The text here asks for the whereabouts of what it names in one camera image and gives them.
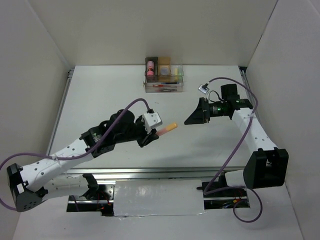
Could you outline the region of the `orange highlighter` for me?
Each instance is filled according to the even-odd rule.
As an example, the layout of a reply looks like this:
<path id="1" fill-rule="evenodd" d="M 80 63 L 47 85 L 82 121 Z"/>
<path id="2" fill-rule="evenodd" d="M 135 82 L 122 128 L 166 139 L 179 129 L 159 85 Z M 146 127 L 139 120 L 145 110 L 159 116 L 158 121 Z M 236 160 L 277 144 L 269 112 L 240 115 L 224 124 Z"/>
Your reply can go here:
<path id="1" fill-rule="evenodd" d="M 167 133 L 169 133 L 170 131 L 176 129 L 177 127 L 178 127 L 178 124 L 177 124 L 176 122 L 173 122 L 173 123 L 167 125 L 166 127 L 158 130 L 158 131 L 156 132 L 156 135 L 160 137 L 160 136 L 162 136 L 162 135 L 164 135 L 164 134 L 167 134 Z"/>

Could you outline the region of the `blue ink pen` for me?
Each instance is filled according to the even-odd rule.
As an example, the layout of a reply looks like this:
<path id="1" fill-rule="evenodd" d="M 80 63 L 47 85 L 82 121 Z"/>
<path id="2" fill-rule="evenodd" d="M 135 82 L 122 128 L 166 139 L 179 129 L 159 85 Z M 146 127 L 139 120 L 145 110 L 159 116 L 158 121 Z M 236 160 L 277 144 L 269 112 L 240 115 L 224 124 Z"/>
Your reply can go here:
<path id="1" fill-rule="evenodd" d="M 179 81 L 167 81 L 167 82 L 160 82 L 160 85 L 179 85 Z"/>

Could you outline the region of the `red gel pen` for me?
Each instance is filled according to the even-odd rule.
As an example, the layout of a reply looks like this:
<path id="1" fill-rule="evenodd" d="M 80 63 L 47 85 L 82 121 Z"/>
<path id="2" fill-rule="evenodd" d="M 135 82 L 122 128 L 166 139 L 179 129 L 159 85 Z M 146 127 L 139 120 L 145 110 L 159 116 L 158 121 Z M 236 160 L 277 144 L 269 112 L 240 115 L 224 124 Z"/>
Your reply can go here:
<path id="1" fill-rule="evenodd" d="M 173 85 L 160 85 L 160 84 L 153 84 L 152 86 L 153 86 L 153 87 L 162 88 L 162 87 L 165 87 L 165 86 L 173 87 L 173 86 L 175 86 L 175 84 L 173 84 Z"/>

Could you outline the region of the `clear paper clip jar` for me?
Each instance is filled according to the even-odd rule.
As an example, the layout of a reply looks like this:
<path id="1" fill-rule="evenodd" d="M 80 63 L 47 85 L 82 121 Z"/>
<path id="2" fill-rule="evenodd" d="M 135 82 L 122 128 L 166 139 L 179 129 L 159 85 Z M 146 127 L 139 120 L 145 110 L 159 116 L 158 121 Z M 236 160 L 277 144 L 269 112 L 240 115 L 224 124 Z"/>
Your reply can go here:
<path id="1" fill-rule="evenodd" d="M 169 76 L 171 74 L 171 67 L 169 65 L 160 65 L 159 74 L 161 76 Z"/>

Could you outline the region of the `pink capped eraser tube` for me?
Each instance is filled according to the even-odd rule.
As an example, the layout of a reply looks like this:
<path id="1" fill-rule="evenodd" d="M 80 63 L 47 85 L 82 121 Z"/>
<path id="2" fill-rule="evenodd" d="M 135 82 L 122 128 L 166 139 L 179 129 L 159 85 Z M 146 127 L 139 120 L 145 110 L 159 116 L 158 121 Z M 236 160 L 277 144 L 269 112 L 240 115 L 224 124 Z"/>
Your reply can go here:
<path id="1" fill-rule="evenodd" d="M 155 75 L 155 63 L 152 60 L 149 60 L 146 64 L 147 71 L 146 75 L 147 76 L 154 76 Z"/>

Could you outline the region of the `green highlighter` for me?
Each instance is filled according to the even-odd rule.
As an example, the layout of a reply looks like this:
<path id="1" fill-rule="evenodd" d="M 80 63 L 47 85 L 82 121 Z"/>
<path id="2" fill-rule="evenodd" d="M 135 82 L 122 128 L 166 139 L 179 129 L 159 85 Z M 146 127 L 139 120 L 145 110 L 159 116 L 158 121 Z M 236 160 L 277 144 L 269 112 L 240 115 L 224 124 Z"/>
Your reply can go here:
<path id="1" fill-rule="evenodd" d="M 176 81 L 177 82 L 179 82 L 180 80 L 181 80 L 181 67 L 180 66 L 178 66 L 177 68 L 176 68 L 176 75 L 177 75 L 177 77 L 176 77 Z"/>

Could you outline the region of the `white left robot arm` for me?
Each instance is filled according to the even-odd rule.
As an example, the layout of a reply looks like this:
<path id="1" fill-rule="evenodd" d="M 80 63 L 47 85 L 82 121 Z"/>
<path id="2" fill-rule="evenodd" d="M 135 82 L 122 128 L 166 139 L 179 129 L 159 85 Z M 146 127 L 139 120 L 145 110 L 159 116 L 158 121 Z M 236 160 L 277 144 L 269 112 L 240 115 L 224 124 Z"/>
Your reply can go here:
<path id="1" fill-rule="evenodd" d="M 8 166 L 8 184 L 16 211 L 25 212 L 62 196 L 94 199 L 102 188 L 91 173 L 76 176 L 65 173 L 113 151 L 117 144 L 136 141 L 141 148 L 148 145 L 159 138 L 156 128 L 160 125 L 161 117 L 153 110 L 136 118 L 131 111 L 121 109 L 49 158 L 24 166 L 16 163 Z"/>

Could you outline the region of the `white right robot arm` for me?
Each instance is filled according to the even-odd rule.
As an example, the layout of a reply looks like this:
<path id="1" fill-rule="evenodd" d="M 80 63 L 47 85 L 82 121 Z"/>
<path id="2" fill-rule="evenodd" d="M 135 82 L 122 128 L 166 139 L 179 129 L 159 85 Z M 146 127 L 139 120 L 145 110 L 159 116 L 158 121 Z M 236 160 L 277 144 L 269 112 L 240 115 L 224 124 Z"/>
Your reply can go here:
<path id="1" fill-rule="evenodd" d="M 243 170 L 224 174 L 218 184 L 223 196 L 230 196 L 238 186 L 250 189 L 280 187 L 285 182 L 289 154 L 280 149 L 268 137 L 261 126 L 254 107 L 248 99 L 241 99 L 236 84 L 221 87 L 221 100 L 210 103 L 201 97 L 185 125 L 205 124 L 214 117 L 229 117 L 240 130 L 241 142 L 247 144 L 251 153 Z"/>

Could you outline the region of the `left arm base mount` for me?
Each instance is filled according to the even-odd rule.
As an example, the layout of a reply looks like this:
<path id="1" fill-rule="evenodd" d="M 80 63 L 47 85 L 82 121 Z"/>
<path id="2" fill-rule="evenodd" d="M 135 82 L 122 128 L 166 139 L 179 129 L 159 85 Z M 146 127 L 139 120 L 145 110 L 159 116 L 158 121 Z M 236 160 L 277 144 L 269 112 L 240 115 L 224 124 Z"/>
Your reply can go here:
<path id="1" fill-rule="evenodd" d="M 69 196 L 77 212 L 102 212 L 113 210 L 114 184 L 98 184 L 91 173 L 81 175 L 87 190 L 79 196 Z"/>

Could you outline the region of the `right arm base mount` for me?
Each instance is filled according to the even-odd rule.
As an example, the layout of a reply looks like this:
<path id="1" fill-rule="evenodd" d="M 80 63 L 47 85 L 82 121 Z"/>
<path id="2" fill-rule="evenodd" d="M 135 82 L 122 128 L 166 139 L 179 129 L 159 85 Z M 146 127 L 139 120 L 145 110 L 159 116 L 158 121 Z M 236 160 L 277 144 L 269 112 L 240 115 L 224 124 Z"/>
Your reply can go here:
<path id="1" fill-rule="evenodd" d="M 214 209 L 232 209 L 235 204 L 236 208 L 249 208 L 249 200 L 247 199 L 247 192 L 242 188 L 224 189 L 215 193 L 205 195 L 204 190 L 209 184 L 209 181 L 203 181 L 196 189 L 203 192 L 203 203 L 205 210 Z M 220 188 L 226 188 L 227 181 L 224 174 L 218 177 L 217 181 L 210 185 L 209 191 Z"/>

